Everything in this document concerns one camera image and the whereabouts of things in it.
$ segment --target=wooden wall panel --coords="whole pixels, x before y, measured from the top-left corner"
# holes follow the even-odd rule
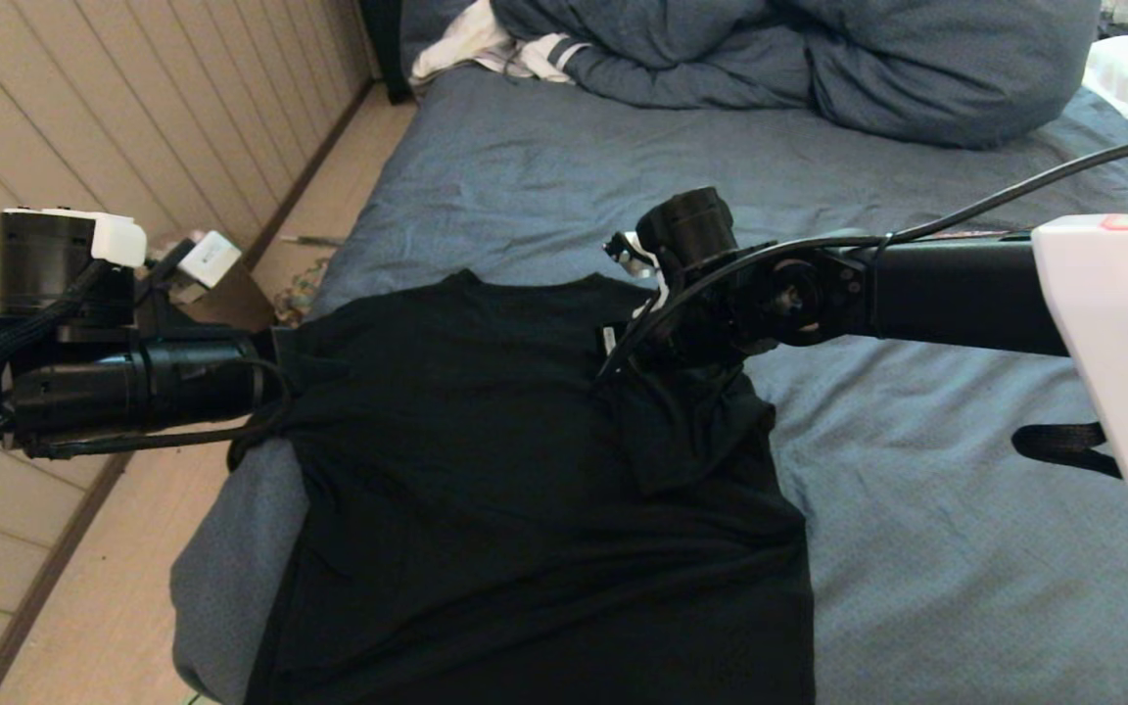
[[[0,210],[249,245],[371,77],[350,0],[0,0]],[[0,636],[104,458],[0,450]]]

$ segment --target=blue bedsheet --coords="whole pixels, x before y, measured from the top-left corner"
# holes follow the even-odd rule
[[[464,267],[494,284],[617,277],[601,241],[707,184],[740,245],[885,232],[1122,142],[1128,122],[1089,92],[1028,138],[964,152],[805,111],[644,111],[458,69],[386,166],[318,312]],[[1118,211],[1128,160],[975,224]],[[777,405],[781,483],[809,519],[822,704],[1128,702],[1127,490],[1007,441],[1024,424],[1096,418],[1068,360],[856,338],[747,369]],[[176,562],[176,662],[224,702],[241,700],[305,509],[290,448],[270,442]]]

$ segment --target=floor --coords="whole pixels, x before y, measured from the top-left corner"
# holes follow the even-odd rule
[[[373,86],[281,235],[345,238],[413,115],[415,106],[390,106]],[[279,237],[254,276],[272,298],[331,253]],[[41,611],[0,705],[204,702],[171,668],[168,571],[224,476],[224,444],[133,457]]]

